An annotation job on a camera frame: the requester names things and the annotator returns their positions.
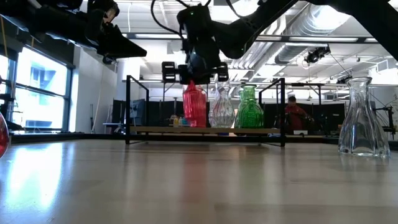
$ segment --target person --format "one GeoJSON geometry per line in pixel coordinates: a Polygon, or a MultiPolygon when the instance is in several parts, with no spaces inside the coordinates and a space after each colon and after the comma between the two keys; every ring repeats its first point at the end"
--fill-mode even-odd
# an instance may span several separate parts
{"type": "Polygon", "coordinates": [[[303,123],[302,119],[306,118],[307,113],[301,109],[296,104],[296,97],[291,96],[288,99],[287,107],[285,108],[285,113],[287,115],[287,119],[289,121],[289,125],[287,126],[287,131],[292,133],[294,130],[302,130],[303,123]]]}

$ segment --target red glass vase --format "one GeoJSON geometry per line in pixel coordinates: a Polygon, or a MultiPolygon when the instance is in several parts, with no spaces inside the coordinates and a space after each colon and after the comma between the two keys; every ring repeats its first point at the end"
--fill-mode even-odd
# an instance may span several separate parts
{"type": "Polygon", "coordinates": [[[6,152],[9,144],[9,135],[6,120],[0,113],[0,158],[6,152]]]}
{"type": "Polygon", "coordinates": [[[183,107],[185,119],[193,128],[206,127],[206,95],[194,82],[188,85],[183,93],[183,107]]]}

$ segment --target table surface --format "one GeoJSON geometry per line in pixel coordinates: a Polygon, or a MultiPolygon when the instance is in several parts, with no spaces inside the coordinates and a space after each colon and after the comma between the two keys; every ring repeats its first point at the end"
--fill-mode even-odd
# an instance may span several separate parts
{"type": "Polygon", "coordinates": [[[2,224],[384,224],[397,214],[398,162],[334,145],[82,140],[12,146],[0,159],[2,224]]]}

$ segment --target wooden shelf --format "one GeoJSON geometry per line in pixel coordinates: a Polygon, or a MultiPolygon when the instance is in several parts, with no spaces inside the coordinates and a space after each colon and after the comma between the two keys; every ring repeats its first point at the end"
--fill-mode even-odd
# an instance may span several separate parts
{"type": "Polygon", "coordinates": [[[279,134],[279,129],[261,128],[175,128],[175,127],[145,127],[130,126],[130,131],[148,132],[148,133],[239,133],[239,134],[279,134]]]}

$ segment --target red shirt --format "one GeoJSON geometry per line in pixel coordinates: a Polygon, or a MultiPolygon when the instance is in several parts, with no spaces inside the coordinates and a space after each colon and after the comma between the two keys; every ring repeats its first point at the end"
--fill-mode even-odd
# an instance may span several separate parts
{"type": "Polygon", "coordinates": [[[288,130],[294,131],[294,130],[302,130],[303,129],[303,124],[302,124],[302,118],[307,115],[307,113],[301,109],[299,106],[287,106],[285,108],[285,113],[289,113],[289,121],[290,125],[288,127],[288,130]]]}

